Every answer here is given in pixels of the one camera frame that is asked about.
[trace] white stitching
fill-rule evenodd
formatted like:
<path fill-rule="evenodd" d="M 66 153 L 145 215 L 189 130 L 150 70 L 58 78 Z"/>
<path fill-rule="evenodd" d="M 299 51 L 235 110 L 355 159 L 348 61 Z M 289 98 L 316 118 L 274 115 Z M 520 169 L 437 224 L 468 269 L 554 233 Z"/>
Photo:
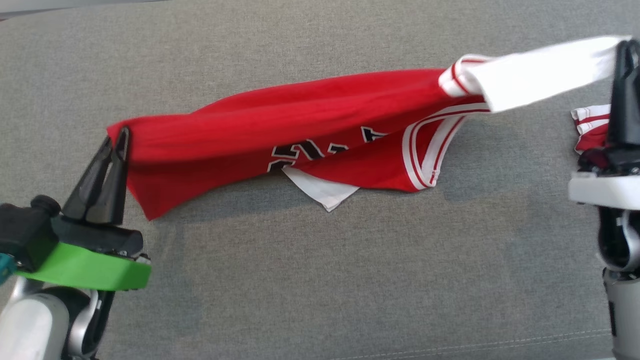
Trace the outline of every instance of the white stitching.
<path fill-rule="evenodd" d="M 577 340 L 577 339 L 586 339 L 586 338 L 595 338 L 598 336 L 607 336 L 609 334 L 599 334 L 599 335 L 589 335 L 589 336 L 579 336 L 578 338 L 569 338 L 569 339 L 559 339 L 559 340 L 550 340 L 550 341 L 542 341 L 540 343 L 530 343 L 530 344 L 517 344 L 517 345 L 509 345 L 506 347 L 488 347 L 488 348 L 473 348 L 471 350 L 458 350 L 458 351 L 445 351 L 445 352 L 436 352 L 434 354 L 421 354 L 421 355 L 412 355 L 412 356 L 401 356 L 401 357 L 392 357 L 381 360 L 398 360 L 398 359 L 410 359 L 415 357 L 427 357 L 434 355 L 447 355 L 447 354 L 455 354 L 457 352 L 473 352 L 473 351 L 482 351 L 482 350 L 495 350 L 497 348 L 510 348 L 510 347 L 525 347 L 529 345 L 540 345 L 540 344 L 548 344 L 548 343 L 558 343 L 560 341 L 568 341 L 568 340 Z"/>
<path fill-rule="evenodd" d="M 588 331 L 579 331 L 579 332 L 569 332 L 567 334 L 559 334 L 559 335 L 551 335 L 551 336 L 541 336 L 539 338 L 529 338 L 529 339 L 520 339 L 520 340 L 509 340 L 509 341 L 498 341 L 496 343 L 482 343 L 482 344 L 473 344 L 473 345 L 462 345 L 457 347 L 435 347 L 435 348 L 426 348 L 422 350 L 412 350 L 412 351 L 402 351 L 402 352 L 389 352 L 386 354 L 376 354 L 376 355 L 362 355 L 362 356 L 351 356 L 351 357 L 336 357 L 329 360 L 352 360 L 352 359 L 363 359 L 365 357 L 378 357 L 378 356 L 389 356 L 389 355 L 402 355 L 402 354 L 412 354 L 416 352 L 425 352 L 425 351 L 434 351 L 434 350 L 447 350 L 452 348 L 465 348 L 465 347 L 480 347 L 485 345 L 498 345 L 498 344 L 506 344 L 506 343 L 519 343 L 522 341 L 529 340 L 541 340 L 541 339 L 549 339 L 549 338 L 557 338 L 559 336 L 569 336 L 569 335 L 577 335 L 577 334 L 586 334 L 588 332 L 598 332 L 598 331 L 610 331 L 611 329 L 599 329 L 599 330 L 588 330 Z"/>

